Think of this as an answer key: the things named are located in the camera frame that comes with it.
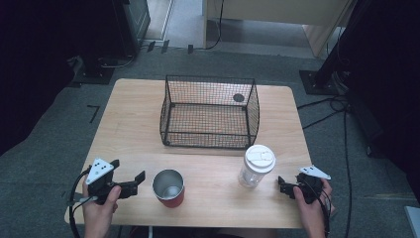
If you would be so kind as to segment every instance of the cup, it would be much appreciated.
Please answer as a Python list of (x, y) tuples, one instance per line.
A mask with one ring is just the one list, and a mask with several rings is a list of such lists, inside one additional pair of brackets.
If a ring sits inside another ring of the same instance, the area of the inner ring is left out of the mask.
[(272, 150), (263, 145), (254, 145), (247, 149), (244, 164), (238, 175), (241, 185), (256, 187), (275, 166), (275, 155)]
[(166, 207), (177, 207), (184, 199), (184, 181), (178, 171), (164, 170), (159, 172), (154, 178), (152, 187), (157, 199)]

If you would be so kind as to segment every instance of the wire basket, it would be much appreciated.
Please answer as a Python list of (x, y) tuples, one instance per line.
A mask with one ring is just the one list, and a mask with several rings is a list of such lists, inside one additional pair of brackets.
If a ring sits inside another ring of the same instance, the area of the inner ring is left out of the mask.
[(160, 114), (164, 145), (247, 149), (260, 125), (252, 78), (167, 75)]

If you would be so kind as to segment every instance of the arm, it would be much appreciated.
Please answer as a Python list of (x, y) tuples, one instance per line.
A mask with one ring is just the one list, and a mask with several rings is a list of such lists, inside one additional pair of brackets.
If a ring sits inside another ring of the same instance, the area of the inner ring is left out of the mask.
[[(325, 204), (325, 194), (331, 197), (331, 192), (333, 189), (330, 187), (330, 184), (323, 178), (321, 178), (323, 183), (324, 191), (321, 195), (321, 201)], [(306, 233), (309, 238), (324, 238), (325, 237), (325, 224), (324, 224), (324, 215), (322, 213), (321, 204), (317, 200), (311, 204), (306, 204), (303, 193), (299, 187), (295, 186), (293, 188), (294, 196), (296, 198), (297, 205), (300, 212), (300, 220), (302, 221), (303, 228), (306, 230)]]
[[(85, 224), (85, 238), (105, 238), (111, 226), (112, 215), (118, 208), (117, 200), (121, 188), (114, 186), (103, 205), (94, 201), (83, 204), (83, 217)], [(86, 181), (83, 182), (83, 196), (88, 197)]]

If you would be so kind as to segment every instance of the wooden desk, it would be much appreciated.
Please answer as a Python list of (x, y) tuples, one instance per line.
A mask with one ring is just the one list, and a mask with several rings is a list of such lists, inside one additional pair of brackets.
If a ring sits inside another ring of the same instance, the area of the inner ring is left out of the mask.
[[(294, 200), (279, 192), (277, 176), (295, 182), (298, 168), (310, 166), (308, 149), (290, 88), (257, 86), (260, 130), (256, 144), (271, 148), (273, 171), (259, 186), (239, 185), (237, 175), (245, 151), (166, 147), (159, 135), (163, 80), (120, 79), (116, 82), (93, 140), (85, 170), (95, 158), (120, 160), (114, 181), (133, 180), (142, 170), (139, 194), (119, 200), (113, 223), (121, 225), (197, 227), (301, 227)], [(175, 169), (185, 181), (185, 198), (166, 208), (152, 190), (154, 176)], [(81, 183), (77, 188), (81, 192)], [(81, 209), (75, 214), (82, 223)]]
[[(346, 26), (353, 0), (226, 0), (223, 18), (304, 25), (315, 57), (338, 26)], [(219, 19), (222, 0), (203, 0), (204, 48), (208, 19)]]

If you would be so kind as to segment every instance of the cup lid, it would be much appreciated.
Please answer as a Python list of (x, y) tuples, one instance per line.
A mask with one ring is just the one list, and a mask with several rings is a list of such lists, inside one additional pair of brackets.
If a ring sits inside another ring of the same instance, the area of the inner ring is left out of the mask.
[(263, 145), (254, 145), (245, 153), (247, 166), (260, 174), (266, 174), (274, 168), (275, 155), (272, 150)]

